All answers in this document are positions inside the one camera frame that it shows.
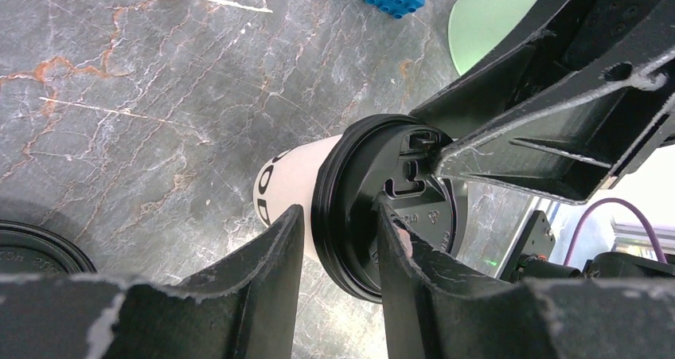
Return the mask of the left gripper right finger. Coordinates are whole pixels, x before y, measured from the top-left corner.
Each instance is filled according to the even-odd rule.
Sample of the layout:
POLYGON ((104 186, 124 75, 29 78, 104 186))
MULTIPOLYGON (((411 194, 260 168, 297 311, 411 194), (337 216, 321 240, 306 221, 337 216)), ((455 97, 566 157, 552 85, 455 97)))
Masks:
POLYGON ((671 279, 495 279, 377 213, 391 358, 671 358, 671 279))

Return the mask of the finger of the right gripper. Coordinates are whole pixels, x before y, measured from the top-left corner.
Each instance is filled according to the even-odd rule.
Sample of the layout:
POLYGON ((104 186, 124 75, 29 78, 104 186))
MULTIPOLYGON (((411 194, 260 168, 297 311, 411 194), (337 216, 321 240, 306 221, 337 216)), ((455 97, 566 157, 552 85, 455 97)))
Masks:
POLYGON ((442 177, 584 203, 674 137, 674 51, 589 65, 449 145, 442 177))
POLYGON ((547 26, 571 0, 537 0, 514 29, 468 72, 411 111, 461 138, 555 83, 529 83, 527 72, 547 26))

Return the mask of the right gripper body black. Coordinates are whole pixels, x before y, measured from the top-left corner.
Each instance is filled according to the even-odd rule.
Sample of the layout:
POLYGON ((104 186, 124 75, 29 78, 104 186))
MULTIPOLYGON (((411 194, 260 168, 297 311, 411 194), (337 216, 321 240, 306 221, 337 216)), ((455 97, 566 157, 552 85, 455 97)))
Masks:
POLYGON ((555 83, 622 40, 661 0, 571 0, 547 26, 527 72, 529 83, 555 83))

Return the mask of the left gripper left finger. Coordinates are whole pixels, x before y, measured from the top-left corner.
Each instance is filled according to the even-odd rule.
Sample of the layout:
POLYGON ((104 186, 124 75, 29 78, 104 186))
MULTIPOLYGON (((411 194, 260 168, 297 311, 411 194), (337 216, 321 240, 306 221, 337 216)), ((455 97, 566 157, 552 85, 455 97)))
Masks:
POLYGON ((2 275, 1 355, 288 358, 303 244, 303 209, 292 205, 177 286, 135 275, 2 275))

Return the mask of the white paper cup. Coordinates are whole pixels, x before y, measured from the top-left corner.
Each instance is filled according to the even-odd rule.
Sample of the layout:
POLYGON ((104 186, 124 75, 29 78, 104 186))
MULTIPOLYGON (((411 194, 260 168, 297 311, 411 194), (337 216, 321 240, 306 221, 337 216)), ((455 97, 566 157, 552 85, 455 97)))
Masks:
POLYGON ((258 218, 269 226, 291 205, 304 214, 304 255, 318 262, 311 226, 311 205, 318 171, 340 135, 298 146, 267 161, 255 179, 253 202, 258 218))

